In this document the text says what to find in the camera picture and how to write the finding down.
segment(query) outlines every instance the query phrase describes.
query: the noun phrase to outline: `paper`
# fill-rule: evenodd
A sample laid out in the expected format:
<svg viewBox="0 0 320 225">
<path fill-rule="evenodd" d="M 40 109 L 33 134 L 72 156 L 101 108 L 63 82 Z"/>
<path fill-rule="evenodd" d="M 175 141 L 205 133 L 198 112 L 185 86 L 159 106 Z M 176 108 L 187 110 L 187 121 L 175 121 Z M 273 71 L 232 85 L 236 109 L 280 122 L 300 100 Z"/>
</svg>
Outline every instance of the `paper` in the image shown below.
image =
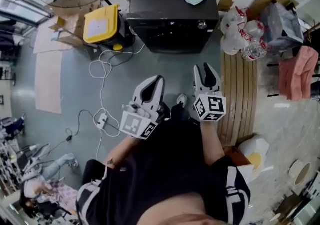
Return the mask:
<svg viewBox="0 0 320 225">
<path fill-rule="evenodd" d="M 35 108 L 41 111 L 62 114 L 61 84 L 61 51 L 39 53 L 35 66 Z"/>
<path fill-rule="evenodd" d="M 88 26 L 88 38 L 99 36 L 108 32 L 108 23 L 106 19 L 90 21 Z"/>
</svg>

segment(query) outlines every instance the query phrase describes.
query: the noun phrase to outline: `pink mat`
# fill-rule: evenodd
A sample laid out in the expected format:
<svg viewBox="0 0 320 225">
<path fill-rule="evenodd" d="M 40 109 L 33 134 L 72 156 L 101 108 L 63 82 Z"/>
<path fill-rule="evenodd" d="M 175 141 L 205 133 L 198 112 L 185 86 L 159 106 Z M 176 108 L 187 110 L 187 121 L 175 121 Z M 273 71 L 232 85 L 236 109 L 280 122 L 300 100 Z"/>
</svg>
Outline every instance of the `pink mat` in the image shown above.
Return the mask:
<svg viewBox="0 0 320 225">
<path fill-rule="evenodd" d="M 60 82 L 62 51 L 38 53 L 35 66 L 35 108 L 62 114 Z"/>
</svg>

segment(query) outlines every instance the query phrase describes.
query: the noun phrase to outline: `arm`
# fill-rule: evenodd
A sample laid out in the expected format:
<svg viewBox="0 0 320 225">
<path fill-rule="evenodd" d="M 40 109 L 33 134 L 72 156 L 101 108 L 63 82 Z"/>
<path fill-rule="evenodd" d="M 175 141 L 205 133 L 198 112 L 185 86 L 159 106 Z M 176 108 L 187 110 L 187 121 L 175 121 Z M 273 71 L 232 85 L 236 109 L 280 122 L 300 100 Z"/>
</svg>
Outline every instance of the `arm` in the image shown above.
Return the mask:
<svg viewBox="0 0 320 225">
<path fill-rule="evenodd" d="M 35 189 L 34 189 L 34 193 L 36 194 L 36 195 L 39 195 L 41 192 L 45 192 L 45 193 L 47 193 L 48 195 L 50 195 L 50 196 L 52 196 L 52 194 L 53 194 L 53 192 L 49 189 L 49 188 L 47 188 L 46 187 L 46 185 L 39 185 L 38 187 L 36 187 Z"/>
<path fill-rule="evenodd" d="M 214 123 L 201 122 L 202 145 L 205 163 L 211 166 L 225 156 Z"/>
<path fill-rule="evenodd" d="M 127 135 L 124 140 L 116 146 L 103 161 L 103 164 L 111 169 L 119 165 L 131 152 L 132 148 L 138 145 L 141 139 Z"/>
</svg>

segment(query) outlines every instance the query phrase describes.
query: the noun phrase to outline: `black box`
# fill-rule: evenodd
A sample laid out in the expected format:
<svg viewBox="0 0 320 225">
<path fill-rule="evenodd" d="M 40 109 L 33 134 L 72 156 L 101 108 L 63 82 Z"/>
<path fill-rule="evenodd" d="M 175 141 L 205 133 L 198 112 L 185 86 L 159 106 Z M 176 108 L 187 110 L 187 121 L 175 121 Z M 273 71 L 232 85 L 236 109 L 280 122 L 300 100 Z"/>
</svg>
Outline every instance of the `black box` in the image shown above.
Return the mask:
<svg viewBox="0 0 320 225">
<path fill-rule="evenodd" d="M 219 20 L 216 0 L 129 1 L 127 21 L 154 53 L 200 53 Z"/>
</svg>

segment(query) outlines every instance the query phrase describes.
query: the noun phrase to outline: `white cable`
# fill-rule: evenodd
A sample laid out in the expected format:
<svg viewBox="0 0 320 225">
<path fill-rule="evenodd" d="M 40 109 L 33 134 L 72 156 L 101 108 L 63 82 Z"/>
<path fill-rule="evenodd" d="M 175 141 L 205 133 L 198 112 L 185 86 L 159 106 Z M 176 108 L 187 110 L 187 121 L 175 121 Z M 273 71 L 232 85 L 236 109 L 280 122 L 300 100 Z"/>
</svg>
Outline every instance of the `white cable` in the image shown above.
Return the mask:
<svg viewBox="0 0 320 225">
<path fill-rule="evenodd" d="M 121 54 L 132 54 L 132 55 L 137 55 L 139 54 L 142 49 L 145 47 L 145 44 L 141 47 L 141 49 L 138 51 L 138 52 L 129 52 L 129 51 L 114 51 L 114 50 L 105 50 L 103 51 L 100 56 L 99 56 L 99 59 L 98 60 L 94 60 L 92 61 L 90 64 L 89 64 L 89 73 L 91 75 L 92 78 L 94 79 L 103 79 L 102 80 L 102 87 L 101 87 L 101 90 L 100 90 L 100 101 L 101 101 L 101 108 L 94 114 L 93 116 L 93 123 L 95 125 L 95 127 L 100 131 L 100 141 L 99 141 L 99 145 L 98 145 L 98 148 L 96 150 L 96 160 L 98 160 L 98 154 L 99 154 L 99 149 L 100 149 L 100 146 L 101 146 L 101 142 L 102 142 L 102 138 L 103 138 L 103 132 L 108 135 L 109 137 L 118 137 L 120 135 L 120 125 L 119 125 L 119 122 L 118 120 L 116 120 L 111 114 L 110 112 L 104 107 L 104 103 L 103 103 L 103 99 L 102 99 L 102 92 L 104 90 L 104 87 L 105 87 L 105 81 L 106 81 L 106 78 L 110 75 L 111 71 L 112 71 L 112 65 L 110 62 L 105 62 L 105 61 L 102 61 L 101 60 L 101 57 L 106 53 L 106 52 L 109 52 L 109 53 L 121 53 Z M 92 75 L 92 72 L 91 72 L 91 65 L 94 64 L 94 63 L 101 63 L 102 65 L 102 68 L 104 70 L 104 76 L 95 76 L 95 75 Z M 107 72 L 106 70 L 106 67 L 105 67 L 105 64 L 110 66 L 110 70 Z M 97 123 L 95 121 L 95 118 L 96 116 L 101 112 L 101 111 L 104 111 L 104 114 L 107 115 L 109 117 L 111 117 L 114 121 L 116 121 L 117 125 L 118 125 L 118 134 L 117 135 L 110 135 L 108 134 L 104 129 L 100 129 L 98 128 L 97 126 Z"/>
<path fill-rule="evenodd" d="M 129 26 L 129 30 L 130 30 L 130 32 L 131 32 L 133 35 L 138 36 L 138 35 L 135 33 L 135 31 L 133 30 L 133 28 L 132 28 L 131 26 Z"/>
</svg>

